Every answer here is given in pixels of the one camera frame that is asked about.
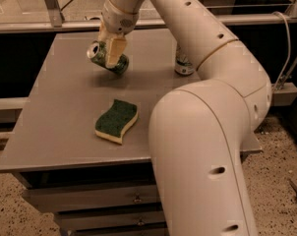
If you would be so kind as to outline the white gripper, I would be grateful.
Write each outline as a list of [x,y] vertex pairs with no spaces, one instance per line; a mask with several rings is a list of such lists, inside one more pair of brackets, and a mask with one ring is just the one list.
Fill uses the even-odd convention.
[[97,40],[106,41],[105,65],[107,68],[114,68],[127,46],[127,40],[125,37],[109,38],[109,33],[128,34],[131,32],[136,26],[139,12],[127,12],[119,9],[110,0],[105,0],[101,17],[102,22],[99,26]]

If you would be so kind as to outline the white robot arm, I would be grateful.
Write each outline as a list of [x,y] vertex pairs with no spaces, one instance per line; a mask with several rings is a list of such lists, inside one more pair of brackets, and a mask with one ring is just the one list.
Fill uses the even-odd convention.
[[[105,0],[108,61],[144,0]],[[271,83],[247,47],[198,0],[150,0],[200,77],[154,107],[149,152],[170,236],[258,236],[240,159],[267,115]]]

